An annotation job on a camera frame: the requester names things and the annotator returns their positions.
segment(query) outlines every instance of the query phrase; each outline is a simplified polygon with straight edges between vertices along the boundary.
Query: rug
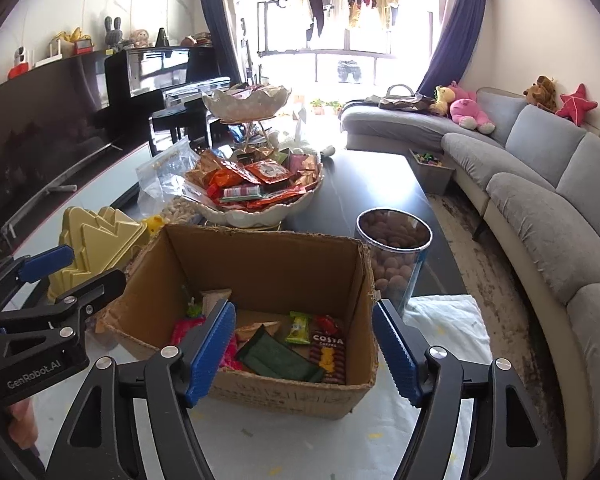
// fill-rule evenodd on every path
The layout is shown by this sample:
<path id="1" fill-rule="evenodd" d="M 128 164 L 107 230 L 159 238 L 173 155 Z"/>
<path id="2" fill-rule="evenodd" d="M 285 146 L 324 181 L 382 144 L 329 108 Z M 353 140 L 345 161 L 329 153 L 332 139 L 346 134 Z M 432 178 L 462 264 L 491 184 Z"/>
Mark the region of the rug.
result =
<path id="1" fill-rule="evenodd" d="M 542 329 L 509 260 L 486 229 L 472 233 L 480 216 L 455 182 L 446 194 L 427 195 L 462 274 L 477 301 L 491 339 L 493 357 L 511 361 L 553 441 L 562 474 L 566 432 L 560 387 Z"/>

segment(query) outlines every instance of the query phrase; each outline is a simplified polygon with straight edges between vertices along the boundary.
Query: white wall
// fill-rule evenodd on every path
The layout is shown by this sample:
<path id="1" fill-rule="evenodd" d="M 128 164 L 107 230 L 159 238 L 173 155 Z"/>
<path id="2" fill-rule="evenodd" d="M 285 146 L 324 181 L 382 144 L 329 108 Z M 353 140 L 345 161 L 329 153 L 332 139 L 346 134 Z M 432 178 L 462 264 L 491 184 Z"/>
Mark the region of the white wall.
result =
<path id="1" fill-rule="evenodd" d="M 522 93 L 546 75 L 555 79 L 558 94 L 584 83 L 587 97 L 598 101 L 586 121 L 600 129 L 600 14 L 593 4 L 491 0 L 491 12 L 491 25 L 486 23 L 463 81 Z"/>
<path id="2" fill-rule="evenodd" d="M 104 18 L 119 16 L 125 38 L 145 28 L 155 38 L 165 27 L 170 40 L 206 30 L 200 0 L 20 0 L 0 28 L 0 83 L 13 66 L 13 53 L 23 45 L 35 60 L 48 56 L 48 43 L 61 30 L 81 27 L 96 48 L 104 48 Z"/>

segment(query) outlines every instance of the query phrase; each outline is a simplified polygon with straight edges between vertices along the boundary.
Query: white ceramic bowl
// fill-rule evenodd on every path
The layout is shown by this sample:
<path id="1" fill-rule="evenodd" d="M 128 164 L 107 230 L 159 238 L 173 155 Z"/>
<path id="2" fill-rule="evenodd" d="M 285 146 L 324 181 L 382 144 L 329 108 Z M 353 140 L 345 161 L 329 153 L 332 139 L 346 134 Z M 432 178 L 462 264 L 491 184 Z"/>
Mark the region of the white ceramic bowl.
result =
<path id="1" fill-rule="evenodd" d="M 318 167 L 320 173 L 318 174 L 317 185 L 291 204 L 276 204 L 262 211 L 253 213 L 240 210 L 218 211 L 199 202 L 195 203 L 194 208 L 196 209 L 196 212 L 200 213 L 209 222 L 216 225 L 239 227 L 242 229 L 275 226 L 282 222 L 287 216 L 304 211 L 311 203 L 314 194 L 320 189 L 322 181 L 324 180 L 324 168 L 321 164 L 319 164 Z"/>
<path id="2" fill-rule="evenodd" d="M 251 92 L 245 99 L 221 90 L 214 90 L 208 96 L 203 95 L 202 101 L 206 108 L 222 122 L 249 123 L 273 117 L 289 98 L 289 90 L 283 86 L 267 86 Z"/>

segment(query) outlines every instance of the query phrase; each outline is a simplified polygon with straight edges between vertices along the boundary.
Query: curtain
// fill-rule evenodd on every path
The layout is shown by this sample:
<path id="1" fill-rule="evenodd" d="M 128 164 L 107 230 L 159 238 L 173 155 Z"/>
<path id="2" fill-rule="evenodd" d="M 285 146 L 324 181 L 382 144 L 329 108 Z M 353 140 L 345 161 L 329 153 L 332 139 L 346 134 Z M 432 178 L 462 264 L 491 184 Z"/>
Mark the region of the curtain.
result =
<path id="1" fill-rule="evenodd" d="M 462 79 L 478 41 L 485 3 L 486 0 L 455 0 L 445 6 L 440 40 L 418 92 L 433 96 L 436 86 Z"/>
<path id="2" fill-rule="evenodd" d="M 200 0 L 200 3 L 216 50 L 221 75 L 229 76 L 232 83 L 242 81 L 234 0 Z"/>

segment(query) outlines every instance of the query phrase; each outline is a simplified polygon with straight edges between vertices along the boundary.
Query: pink star pillow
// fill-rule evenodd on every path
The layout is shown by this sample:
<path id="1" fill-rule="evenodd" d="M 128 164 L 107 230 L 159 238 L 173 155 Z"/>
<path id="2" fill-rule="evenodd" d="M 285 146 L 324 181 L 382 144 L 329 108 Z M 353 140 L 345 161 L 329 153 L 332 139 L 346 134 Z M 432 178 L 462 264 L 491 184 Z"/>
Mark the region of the pink star pillow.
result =
<path id="1" fill-rule="evenodd" d="M 562 99 L 564 106 L 555 114 L 558 117 L 571 119 L 576 126 L 582 124 L 586 112 L 598 106 L 597 102 L 589 101 L 586 98 L 584 83 L 580 83 L 580 86 L 578 86 L 578 89 L 573 94 L 560 94 L 560 99 Z"/>

